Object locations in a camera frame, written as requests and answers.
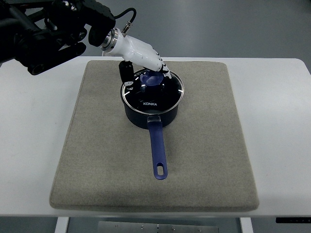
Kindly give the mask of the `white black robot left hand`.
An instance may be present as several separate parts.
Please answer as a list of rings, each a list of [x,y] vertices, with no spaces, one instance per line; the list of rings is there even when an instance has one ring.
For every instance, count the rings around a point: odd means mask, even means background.
[[[150,44],[124,34],[120,29],[113,28],[104,39],[103,52],[123,58],[119,65],[120,76],[125,86],[134,83],[133,64],[144,67],[151,72],[143,81],[145,85],[157,85],[165,77],[171,78],[171,72]]]

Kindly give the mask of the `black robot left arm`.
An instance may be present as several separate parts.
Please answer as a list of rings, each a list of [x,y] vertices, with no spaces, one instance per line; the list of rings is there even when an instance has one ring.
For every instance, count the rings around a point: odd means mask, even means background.
[[[95,0],[2,0],[0,2],[0,62],[17,60],[38,75],[86,50],[82,42],[99,47],[108,42],[118,15]]]

